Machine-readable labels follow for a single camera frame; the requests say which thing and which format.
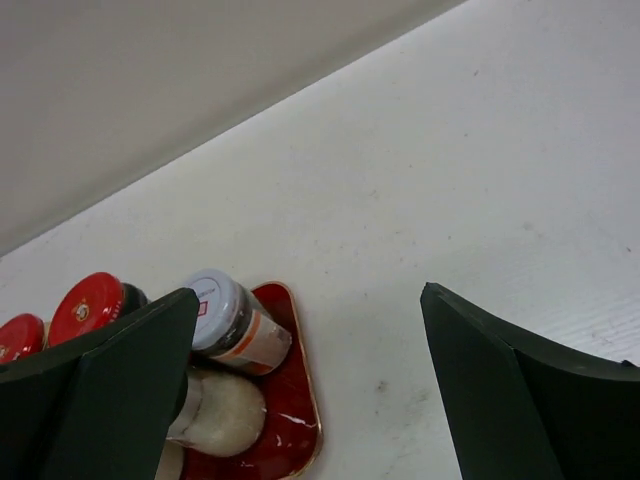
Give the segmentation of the clear cap salt grinder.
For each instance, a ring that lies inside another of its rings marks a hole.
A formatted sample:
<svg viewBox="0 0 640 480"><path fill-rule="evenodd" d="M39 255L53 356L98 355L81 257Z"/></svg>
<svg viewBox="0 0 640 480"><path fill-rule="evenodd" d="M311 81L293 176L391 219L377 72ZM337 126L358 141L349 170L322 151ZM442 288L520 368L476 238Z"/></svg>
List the clear cap salt grinder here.
<svg viewBox="0 0 640 480"><path fill-rule="evenodd" d="M257 442L266 413L263 394L248 379L190 368L167 439L213 457L232 457Z"/></svg>

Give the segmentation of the red lid chili sauce jar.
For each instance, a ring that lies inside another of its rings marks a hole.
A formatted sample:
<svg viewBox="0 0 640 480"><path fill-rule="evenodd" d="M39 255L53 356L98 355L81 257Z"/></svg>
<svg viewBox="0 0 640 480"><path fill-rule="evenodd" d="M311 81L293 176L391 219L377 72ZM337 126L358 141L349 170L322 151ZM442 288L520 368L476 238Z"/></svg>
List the red lid chili sauce jar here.
<svg viewBox="0 0 640 480"><path fill-rule="evenodd" d="M45 324L37 316L24 313L1 327L0 360L7 364L39 353L45 345Z"/></svg>

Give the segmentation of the black cap white shaker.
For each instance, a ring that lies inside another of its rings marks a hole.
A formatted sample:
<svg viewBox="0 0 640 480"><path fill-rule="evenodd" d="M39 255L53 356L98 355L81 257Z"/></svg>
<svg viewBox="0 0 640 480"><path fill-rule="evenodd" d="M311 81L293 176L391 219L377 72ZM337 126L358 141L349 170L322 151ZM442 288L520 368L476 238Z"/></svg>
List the black cap white shaker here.
<svg viewBox="0 0 640 480"><path fill-rule="evenodd" d="M155 473L155 480L180 480L184 469L185 450L182 446L167 441L164 444Z"/></svg>

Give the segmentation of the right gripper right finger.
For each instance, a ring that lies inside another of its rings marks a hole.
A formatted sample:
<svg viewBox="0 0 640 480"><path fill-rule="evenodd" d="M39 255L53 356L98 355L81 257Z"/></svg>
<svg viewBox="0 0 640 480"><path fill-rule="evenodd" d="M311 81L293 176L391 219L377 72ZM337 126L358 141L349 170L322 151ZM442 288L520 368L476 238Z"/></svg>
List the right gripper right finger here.
<svg viewBox="0 0 640 480"><path fill-rule="evenodd" d="M437 283L420 303L463 478L638 478L637 365L561 345Z"/></svg>

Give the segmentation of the white lid condiment jar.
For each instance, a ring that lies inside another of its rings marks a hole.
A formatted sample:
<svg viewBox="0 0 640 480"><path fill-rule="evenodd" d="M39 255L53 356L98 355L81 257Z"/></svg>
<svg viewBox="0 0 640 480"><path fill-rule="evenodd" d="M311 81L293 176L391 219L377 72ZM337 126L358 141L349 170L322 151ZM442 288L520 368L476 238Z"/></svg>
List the white lid condiment jar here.
<svg viewBox="0 0 640 480"><path fill-rule="evenodd" d="M253 376L269 374L284 362L292 334L242 284L220 270L204 269L185 286L199 300L193 351Z"/></svg>

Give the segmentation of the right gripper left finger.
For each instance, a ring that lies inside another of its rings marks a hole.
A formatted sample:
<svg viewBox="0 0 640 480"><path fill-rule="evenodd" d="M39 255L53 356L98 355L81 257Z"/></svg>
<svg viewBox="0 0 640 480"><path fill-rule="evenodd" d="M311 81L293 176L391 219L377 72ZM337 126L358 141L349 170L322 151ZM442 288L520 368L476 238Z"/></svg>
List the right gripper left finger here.
<svg viewBox="0 0 640 480"><path fill-rule="evenodd" d="M1 368L4 479L151 479L184 391L199 301L177 289Z"/></svg>

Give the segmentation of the red lid brown sauce bottle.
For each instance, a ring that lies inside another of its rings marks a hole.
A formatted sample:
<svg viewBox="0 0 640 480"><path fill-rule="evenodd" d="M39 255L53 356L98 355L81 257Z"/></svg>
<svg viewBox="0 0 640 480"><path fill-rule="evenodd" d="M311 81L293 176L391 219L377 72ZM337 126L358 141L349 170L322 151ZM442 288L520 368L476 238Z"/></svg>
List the red lid brown sauce bottle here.
<svg viewBox="0 0 640 480"><path fill-rule="evenodd" d="M74 285L58 305L47 342L54 347L107 326L149 303L138 287L107 272L95 272Z"/></svg>

